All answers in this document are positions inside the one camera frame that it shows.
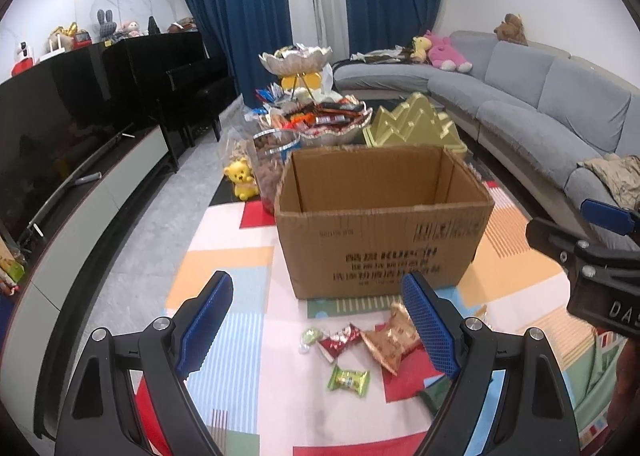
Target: yellow stuffed animal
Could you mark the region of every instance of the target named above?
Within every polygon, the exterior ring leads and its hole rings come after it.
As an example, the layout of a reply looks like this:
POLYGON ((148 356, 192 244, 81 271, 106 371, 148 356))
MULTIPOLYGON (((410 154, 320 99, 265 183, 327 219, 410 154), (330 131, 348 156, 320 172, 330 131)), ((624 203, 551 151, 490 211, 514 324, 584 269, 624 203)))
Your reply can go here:
POLYGON ((427 62, 427 52, 431 49, 431 45, 431 41, 427 37, 414 37, 414 52, 411 54, 411 60, 417 64, 427 62))
POLYGON ((226 167, 225 176, 233 182, 234 194, 241 201, 246 201, 260 194, 246 158, 241 158, 226 167))

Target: black tv screen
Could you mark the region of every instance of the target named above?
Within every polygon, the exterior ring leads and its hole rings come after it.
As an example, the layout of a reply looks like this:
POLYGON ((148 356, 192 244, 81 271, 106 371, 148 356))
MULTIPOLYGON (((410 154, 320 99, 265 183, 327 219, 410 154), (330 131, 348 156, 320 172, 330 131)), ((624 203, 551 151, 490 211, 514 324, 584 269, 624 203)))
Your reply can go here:
POLYGON ((126 126, 94 44, 0 84, 0 220, 18 239, 53 192, 126 126))

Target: sofa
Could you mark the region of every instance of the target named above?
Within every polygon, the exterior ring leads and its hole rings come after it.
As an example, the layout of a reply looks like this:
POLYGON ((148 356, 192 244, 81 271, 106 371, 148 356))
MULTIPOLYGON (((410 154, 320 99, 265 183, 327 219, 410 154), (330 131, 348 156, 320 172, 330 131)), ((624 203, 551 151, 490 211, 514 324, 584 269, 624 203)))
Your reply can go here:
POLYGON ((473 64, 469 74, 426 64, 351 63, 335 70, 335 87, 363 100, 428 93, 556 223, 610 248, 638 250, 628 237, 582 219, 586 198, 615 203, 578 162, 640 155, 640 89, 544 44, 519 46, 468 31, 451 41, 473 64))

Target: cardboard box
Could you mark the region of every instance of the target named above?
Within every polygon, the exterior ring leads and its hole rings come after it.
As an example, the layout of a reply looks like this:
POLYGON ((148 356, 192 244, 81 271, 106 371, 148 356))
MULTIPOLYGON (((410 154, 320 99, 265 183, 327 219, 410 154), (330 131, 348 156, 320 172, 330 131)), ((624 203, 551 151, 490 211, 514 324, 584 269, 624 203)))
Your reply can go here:
POLYGON ((344 298, 398 294, 414 270, 456 285, 493 207, 441 147, 336 147, 291 154, 275 216, 296 297, 344 298))

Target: blue gripper pad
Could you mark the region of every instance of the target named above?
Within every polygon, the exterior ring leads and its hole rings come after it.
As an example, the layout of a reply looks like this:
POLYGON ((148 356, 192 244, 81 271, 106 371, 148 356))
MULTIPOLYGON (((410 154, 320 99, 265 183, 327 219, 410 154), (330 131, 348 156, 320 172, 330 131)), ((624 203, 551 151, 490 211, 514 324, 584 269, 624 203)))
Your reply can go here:
POLYGON ((209 296, 195 313, 193 321, 180 340, 180 357, 175 372, 181 378, 187 378, 190 373, 199 371, 209 353, 213 339, 218 334, 233 300, 234 286, 231 276, 224 273, 209 291, 209 296))
MULTIPOLYGON (((433 290, 431 293, 431 298, 438 299, 433 290)), ((408 273, 402 277, 402 300, 433 367, 450 379, 455 379, 460 372, 460 365, 456 360, 455 340, 413 274, 408 273)))
POLYGON ((594 200, 584 200, 580 213, 592 225, 602 227, 619 235, 628 235, 636 228, 629 211, 594 200))

